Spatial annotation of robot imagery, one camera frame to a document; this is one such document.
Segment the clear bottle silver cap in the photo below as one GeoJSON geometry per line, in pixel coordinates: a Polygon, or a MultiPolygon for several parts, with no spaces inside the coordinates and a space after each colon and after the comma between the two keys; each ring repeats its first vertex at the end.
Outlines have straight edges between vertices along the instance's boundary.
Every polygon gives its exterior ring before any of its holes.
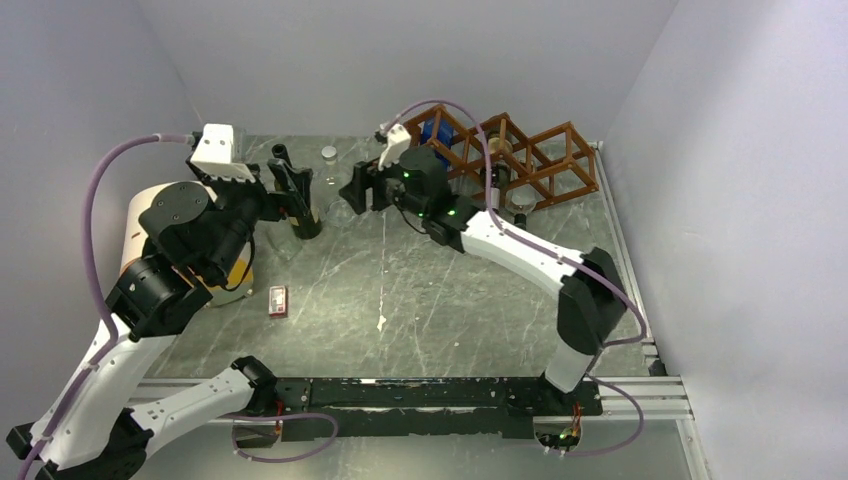
{"type": "Polygon", "coordinates": [[[351,223],[356,213],[340,195],[340,190],[352,180],[353,163],[344,160],[334,146],[321,149],[323,167],[319,175],[319,198],[324,220],[336,227],[351,223]]]}

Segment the blue square bottle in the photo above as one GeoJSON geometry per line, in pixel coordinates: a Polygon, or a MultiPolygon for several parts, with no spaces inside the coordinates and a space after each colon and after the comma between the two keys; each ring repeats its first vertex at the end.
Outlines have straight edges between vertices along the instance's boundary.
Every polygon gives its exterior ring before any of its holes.
{"type": "Polygon", "coordinates": [[[436,138],[440,143],[451,147],[453,145],[452,139],[456,134],[455,128],[444,121],[441,121],[438,129],[435,129],[435,119],[431,118],[424,121],[421,126],[420,142],[424,144],[432,138],[436,138]]]}

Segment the brown wooden wine rack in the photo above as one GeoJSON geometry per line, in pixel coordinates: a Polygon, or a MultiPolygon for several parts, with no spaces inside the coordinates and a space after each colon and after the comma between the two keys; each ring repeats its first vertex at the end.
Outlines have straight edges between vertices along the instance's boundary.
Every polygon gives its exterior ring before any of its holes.
{"type": "Polygon", "coordinates": [[[450,180],[466,177],[479,187],[484,186],[486,166],[483,147],[487,146],[486,132],[496,130],[502,140],[509,135],[513,152],[499,152],[492,159],[505,161],[511,170],[511,179],[503,189],[503,202],[508,192],[516,188],[532,187],[538,202],[534,211],[540,211],[574,200],[600,189],[597,176],[596,153],[571,122],[565,122],[540,133],[529,135],[522,131],[506,112],[494,115],[481,124],[479,135],[470,123],[460,121],[448,111],[447,104],[435,105],[402,120],[412,136],[413,146],[426,146],[434,150],[437,158],[447,162],[450,180]],[[434,118],[435,129],[444,121],[455,128],[451,147],[432,138],[420,142],[421,126],[434,118]]]}

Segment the dark green labelled wine bottle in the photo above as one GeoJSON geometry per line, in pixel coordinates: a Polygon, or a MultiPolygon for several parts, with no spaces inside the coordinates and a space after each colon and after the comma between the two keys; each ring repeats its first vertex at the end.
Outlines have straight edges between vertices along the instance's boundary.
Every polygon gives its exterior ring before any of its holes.
{"type": "MultiPolygon", "coordinates": [[[[499,152],[513,152],[512,142],[510,141],[509,135],[506,135],[506,139],[502,140],[498,131],[489,130],[486,132],[486,140],[491,155],[499,152]]],[[[508,186],[510,179],[511,170],[508,164],[503,160],[493,158],[490,176],[491,194],[489,195],[489,200],[491,202],[491,207],[496,214],[500,213],[500,207],[503,202],[503,189],[508,186]]]]}

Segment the clear square gold-label bottle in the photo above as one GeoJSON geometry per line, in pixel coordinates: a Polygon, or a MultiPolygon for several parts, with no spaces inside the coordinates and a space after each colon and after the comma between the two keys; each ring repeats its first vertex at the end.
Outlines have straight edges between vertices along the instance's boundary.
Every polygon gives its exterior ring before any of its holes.
{"type": "Polygon", "coordinates": [[[513,215],[513,224],[522,230],[527,229],[527,220],[538,202],[537,193],[532,187],[516,188],[508,192],[507,209],[513,215]]]}

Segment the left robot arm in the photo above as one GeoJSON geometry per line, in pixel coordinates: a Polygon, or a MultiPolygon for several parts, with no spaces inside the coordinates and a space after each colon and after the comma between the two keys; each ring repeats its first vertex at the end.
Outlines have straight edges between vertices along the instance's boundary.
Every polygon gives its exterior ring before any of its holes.
{"type": "Polygon", "coordinates": [[[312,173],[287,160],[268,163],[267,190],[257,165],[244,180],[203,175],[165,186],[139,217],[142,255],[119,276],[97,333],[74,377],[38,421],[13,428],[7,442],[23,462],[40,461],[41,479],[128,479],[158,449],[229,414],[278,408],[276,378],[258,359],[238,358],[213,379],[147,405],[131,394],[153,361],[194,315],[227,289],[261,221],[309,210],[312,173]]]}

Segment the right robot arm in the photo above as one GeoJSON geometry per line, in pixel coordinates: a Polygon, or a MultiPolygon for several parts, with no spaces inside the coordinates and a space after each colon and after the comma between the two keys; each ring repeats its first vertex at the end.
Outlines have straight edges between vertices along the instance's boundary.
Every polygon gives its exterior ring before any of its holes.
{"type": "Polygon", "coordinates": [[[453,192],[442,162],[427,147],[405,151],[385,169],[377,161],[357,163],[339,194],[357,214],[389,207],[414,214],[434,242],[492,261],[554,297],[559,340],[543,371],[539,398],[553,414],[576,403],[577,385],[626,309],[607,251],[582,253],[505,224],[471,197],[453,192]]]}

